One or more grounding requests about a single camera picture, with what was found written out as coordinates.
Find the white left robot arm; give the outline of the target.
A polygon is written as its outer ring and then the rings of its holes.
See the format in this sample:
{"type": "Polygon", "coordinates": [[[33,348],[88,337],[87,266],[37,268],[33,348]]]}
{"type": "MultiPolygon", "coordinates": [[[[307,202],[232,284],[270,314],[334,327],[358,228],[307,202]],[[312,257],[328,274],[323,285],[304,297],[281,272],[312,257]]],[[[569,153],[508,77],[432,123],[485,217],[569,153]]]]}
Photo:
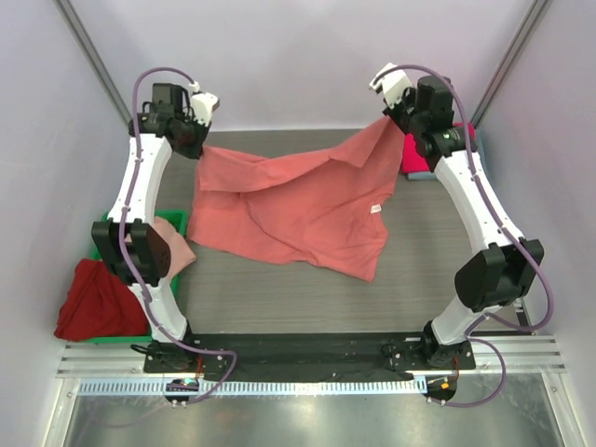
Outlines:
{"type": "Polygon", "coordinates": [[[197,349],[188,343],[187,318],[169,278],[172,249],[156,230],[156,200],[173,154],[198,159],[210,130],[216,96],[197,82],[183,87],[155,83],[148,102],[135,102],[129,122],[129,157],[113,207],[92,225],[92,240],[108,271],[135,296],[147,317],[153,344],[167,346],[175,371],[191,370],[197,349]]]}

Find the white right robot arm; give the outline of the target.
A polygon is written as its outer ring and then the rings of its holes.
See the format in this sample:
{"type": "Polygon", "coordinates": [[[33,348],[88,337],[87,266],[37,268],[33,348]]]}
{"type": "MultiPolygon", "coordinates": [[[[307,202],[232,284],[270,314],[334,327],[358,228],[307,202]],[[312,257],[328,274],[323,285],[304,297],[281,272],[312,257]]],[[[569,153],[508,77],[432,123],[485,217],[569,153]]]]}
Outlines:
{"type": "Polygon", "coordinates": [[[454,366],[475,323],[525,296],[544,248],[513,224],[481,169],[467,126],[454,123],[454,96],[445,81],[427,75],[416,83],[404,71],[373,82],[388,116],[448,192],[462,220],[472,256],[456,272],[455,297],[423,329],[418,349],[431,369],[454,366]]]}

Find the coral pink t shirt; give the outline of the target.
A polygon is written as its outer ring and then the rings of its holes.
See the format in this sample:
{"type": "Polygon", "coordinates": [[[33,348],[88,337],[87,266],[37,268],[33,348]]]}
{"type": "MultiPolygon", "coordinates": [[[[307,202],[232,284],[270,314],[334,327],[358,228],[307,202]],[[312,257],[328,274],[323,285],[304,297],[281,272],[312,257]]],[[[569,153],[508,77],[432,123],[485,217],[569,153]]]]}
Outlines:
{"type": "Polygon", "coordinates": [[[373,281],[388,239],[405,136],[381,118],[330,148],[265,157],[207,146],[187,235],[270,264],[306,262],[373,281]]]}

